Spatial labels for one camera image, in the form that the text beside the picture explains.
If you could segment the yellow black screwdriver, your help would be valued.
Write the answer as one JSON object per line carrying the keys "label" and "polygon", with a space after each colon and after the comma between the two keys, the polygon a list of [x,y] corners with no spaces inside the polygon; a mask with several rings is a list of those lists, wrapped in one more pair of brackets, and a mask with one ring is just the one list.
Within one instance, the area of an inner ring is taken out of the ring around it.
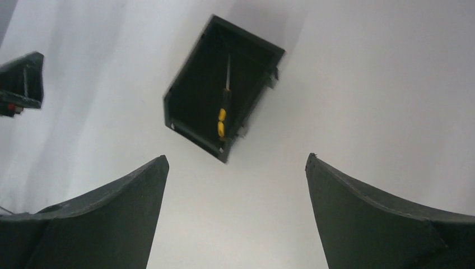
{"label": "yellow black screwdriver", "polygon": [[223,90],[223,98],[221,107],[218,113],[218,122],[217,122],[217,133],[218,137],[221,141],[226,140],[226,126],[227,126],[227,119],[229,114],[229,109],[231,106],[231,97],[232,93],[230,90],[230,76],[231,76],[231,54],[229,53],[227,56],[227,71],[226,71],[226,83],[225,88]]}

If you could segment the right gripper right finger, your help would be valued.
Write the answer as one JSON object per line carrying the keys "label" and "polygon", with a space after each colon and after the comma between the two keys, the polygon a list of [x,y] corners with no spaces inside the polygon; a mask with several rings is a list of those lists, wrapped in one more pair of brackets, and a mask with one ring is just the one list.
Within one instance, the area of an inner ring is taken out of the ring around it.
{"label": "right gripper right finger", "polygon": [[474,267],[473,216],[397,197],[313,153],[305,172],[329,268]]}

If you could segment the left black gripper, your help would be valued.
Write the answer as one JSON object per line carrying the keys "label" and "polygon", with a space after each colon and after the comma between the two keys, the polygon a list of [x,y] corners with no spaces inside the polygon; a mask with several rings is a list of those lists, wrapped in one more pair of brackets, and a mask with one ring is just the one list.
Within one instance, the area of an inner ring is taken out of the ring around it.
{"label": "left black gripper", "polygon": [[24,109],[41,109],[44,55],[31,52],[1,65],[1,116],[13,118]]}

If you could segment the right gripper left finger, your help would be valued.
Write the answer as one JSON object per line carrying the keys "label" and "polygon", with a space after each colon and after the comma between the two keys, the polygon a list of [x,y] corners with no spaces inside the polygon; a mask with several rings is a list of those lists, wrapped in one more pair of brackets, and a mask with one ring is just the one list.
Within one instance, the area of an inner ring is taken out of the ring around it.
{"label": "right gripper left finger", "polygon": [[168,172],[162,155],[37,213],[1,216],[1,267],[146,268]]}

